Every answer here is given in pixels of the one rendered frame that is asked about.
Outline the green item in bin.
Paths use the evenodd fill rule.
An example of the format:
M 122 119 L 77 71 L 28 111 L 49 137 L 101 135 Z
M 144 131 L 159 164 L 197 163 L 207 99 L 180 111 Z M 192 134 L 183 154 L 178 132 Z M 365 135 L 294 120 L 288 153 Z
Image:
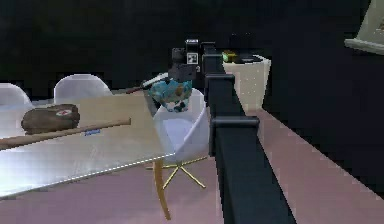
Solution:
M 222 52 L 222 57 L 225 63 L 232 63 L 235 61 L 237 54 L 231 50 L 224 50 Z

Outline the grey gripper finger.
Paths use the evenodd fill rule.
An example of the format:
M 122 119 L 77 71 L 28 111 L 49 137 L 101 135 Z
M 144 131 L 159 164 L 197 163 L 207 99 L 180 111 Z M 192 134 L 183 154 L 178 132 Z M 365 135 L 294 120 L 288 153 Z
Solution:
M 151 116 L 154 116 L 159 109 L 159 104 L 150 96 L 147 90 L 144 90 L 143 94 L 147 102 L 148 110 L 150 111 Z
M 131 93 L 134 93 L 136 91 L 149 89 L 153 84 L 155 84 L 155 83 L 157 83 L 159 81 L 166 80 L 167 78 L 168 78 L 168 74 L 167 73 L 160 73 L 156 77 L 154 77 L 154 78 L 152 78 L 150 80 L 144 81 L 140 86 L 128 89 L 126 91 L 126 93 L 127 94 L 131 94 Z

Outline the pale wooden dining table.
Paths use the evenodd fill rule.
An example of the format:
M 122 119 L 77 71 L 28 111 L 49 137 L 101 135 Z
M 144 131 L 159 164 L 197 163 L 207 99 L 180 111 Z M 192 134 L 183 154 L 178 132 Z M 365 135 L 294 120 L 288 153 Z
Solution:
M 160 205 L 170 217 L 161 166 L 163 149 L 143 92 L 71 100 L 78 127 L 131 119 L 130 125 L 96 129 L 0 151 L 0 200 L 151 162 Z M 28 136 L 21 120 L 28 107 L 0 109 L 0 139 Z

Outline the wooden baseball bat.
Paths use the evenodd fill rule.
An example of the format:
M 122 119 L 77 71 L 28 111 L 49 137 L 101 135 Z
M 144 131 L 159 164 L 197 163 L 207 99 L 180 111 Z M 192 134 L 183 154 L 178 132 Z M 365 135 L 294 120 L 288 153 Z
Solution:
M 111 128 L 115 126 L 130 125 L 130 124 L 131 124 L 131 119 L 128 118 L 126 120 L 110 121 L 107 123 L 94 124 L 94 125 L 56 131 L 56 132 L 47 132 L 47 133 L 33 134 L 28 136 L 14 136 L 9 138 L 3 138 L 3 139 L 0 139 L 0 151 L 21 147 L 21 146 L 25 146 L 25 145 L 45 141 L 45 140 L 50 140 L 54 138 L 78 134 L 81 132 L 86 132 L 86 131 L 91 131 L 96 129 Z

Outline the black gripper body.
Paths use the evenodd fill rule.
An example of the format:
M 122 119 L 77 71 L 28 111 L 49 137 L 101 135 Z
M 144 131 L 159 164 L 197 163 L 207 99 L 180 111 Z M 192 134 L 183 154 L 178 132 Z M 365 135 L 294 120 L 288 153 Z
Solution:
M 172 66 L 168 70 L 168 77 L 182 83 L 196 78 L 197 54 L 188 53 L 184 48 L 172 49 Z

